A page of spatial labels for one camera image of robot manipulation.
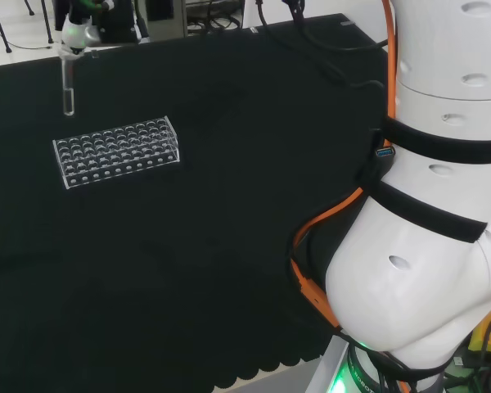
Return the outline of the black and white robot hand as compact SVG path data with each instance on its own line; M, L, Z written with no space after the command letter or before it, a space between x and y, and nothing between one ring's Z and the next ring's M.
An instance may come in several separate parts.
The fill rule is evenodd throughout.
M54 1L55 30L61 33L58 49L63 61L79 59L87 47L100 42L93 17L115 8L115 1Z

